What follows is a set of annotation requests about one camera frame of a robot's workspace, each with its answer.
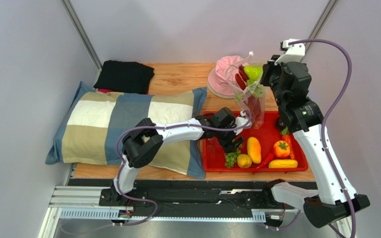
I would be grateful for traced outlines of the green toy grapes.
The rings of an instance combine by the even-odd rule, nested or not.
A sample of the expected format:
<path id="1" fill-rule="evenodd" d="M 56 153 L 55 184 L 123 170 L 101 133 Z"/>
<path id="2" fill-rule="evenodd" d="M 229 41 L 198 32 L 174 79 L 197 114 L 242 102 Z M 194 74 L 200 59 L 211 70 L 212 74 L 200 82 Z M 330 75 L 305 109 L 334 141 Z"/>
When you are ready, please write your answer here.
<path id="1" fill-rule="evenodd" d="M 225 167 L 232 168 L 237 163 L 237 157 L 240 155 L 240 149 L 237 149 L 236 152 L 225 153 Z"/>

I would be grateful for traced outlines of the clear zip top bag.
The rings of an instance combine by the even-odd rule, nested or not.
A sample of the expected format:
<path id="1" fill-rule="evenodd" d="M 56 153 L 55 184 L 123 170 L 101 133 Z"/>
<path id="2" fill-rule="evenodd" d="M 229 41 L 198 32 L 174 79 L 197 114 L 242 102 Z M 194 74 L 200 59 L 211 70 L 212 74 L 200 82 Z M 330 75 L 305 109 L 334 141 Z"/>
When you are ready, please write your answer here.
<path id="1" fill-rule="evenodd" d="M 261 77 L 266 61 L 250 51 L 248 57 L 229 64 L 225 71 L 234 101 L 241 111 L 251 113 L 254 129 L 259 129 L 264 123 L 267 90 L 261 84 Z"/>

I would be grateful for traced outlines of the red toy lobster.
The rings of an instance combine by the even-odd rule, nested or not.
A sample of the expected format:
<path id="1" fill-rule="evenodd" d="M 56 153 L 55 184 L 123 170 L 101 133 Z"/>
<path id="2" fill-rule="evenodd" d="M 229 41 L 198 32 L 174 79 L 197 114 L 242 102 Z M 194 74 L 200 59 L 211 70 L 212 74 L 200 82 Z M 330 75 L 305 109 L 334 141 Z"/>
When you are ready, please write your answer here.
<path id="1" fill-rule="evenodd" d="M 235 80 L 241 90 L 235 95 L 238 103 L 243 103 L 252 114 L 252 128 L 259 129 L 264 122 L 265 100 L 264 88 L 259 83 L 263 68 L 242 64 L 237 67 Z"/>

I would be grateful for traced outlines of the green toy apple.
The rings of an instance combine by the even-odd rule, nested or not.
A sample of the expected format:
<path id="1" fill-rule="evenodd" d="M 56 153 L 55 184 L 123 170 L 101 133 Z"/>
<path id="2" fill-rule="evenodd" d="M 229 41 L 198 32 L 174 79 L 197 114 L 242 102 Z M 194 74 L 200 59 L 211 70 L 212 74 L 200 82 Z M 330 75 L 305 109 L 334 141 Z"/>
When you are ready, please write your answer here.
<path id="1" fill-rule="evenodd" d="M 249 80 L 257 81 L 263 74 L 263 68 L 262 66 L 246 65 L 244 66 L 244 72 Z"/>

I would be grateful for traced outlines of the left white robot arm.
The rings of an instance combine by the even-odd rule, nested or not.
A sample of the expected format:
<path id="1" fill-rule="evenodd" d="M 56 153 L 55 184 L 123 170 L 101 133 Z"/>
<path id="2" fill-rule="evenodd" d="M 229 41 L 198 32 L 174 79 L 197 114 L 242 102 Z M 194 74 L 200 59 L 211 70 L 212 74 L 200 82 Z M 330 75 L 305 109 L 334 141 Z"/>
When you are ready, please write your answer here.
<path id="1" fill-rule="evenodd" d="M 249 111 L 238 116 L 227 107 L 216 113 L 204 114 L 188 121 L 154 123 L 150 118 L 123 132 L 116 142 L 121 167 L 113 179 L 113 192 L 124 196 L 134 188 L 139 170 L 153 161 L 162 146 L 180 141 L 216 138 L 225 153 L 236 152 L 244 142 L 240 133 L 252 125 Z"/>

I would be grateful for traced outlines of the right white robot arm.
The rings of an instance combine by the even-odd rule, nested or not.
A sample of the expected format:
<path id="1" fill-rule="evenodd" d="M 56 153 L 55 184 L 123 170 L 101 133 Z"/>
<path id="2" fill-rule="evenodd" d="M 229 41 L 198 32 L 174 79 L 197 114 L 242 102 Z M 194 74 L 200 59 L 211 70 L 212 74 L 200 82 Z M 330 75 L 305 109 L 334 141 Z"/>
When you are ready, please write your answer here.
<path id="1" fill-rule="evenodd" d="M 311 75 L 304 63 L 277 63 L 277 55 L 263 65 L 261 82 L 271 88 L 280 120 L 288 127 L 305 154 L 317 190 L 307 190 L 276 179 L 263 187 L 267 206 L 286 203 L 304 212 L 309 222 L 322 228 L 370 206 L 345 176 L 329 143 L 323 115 L 307 97 Z"/>

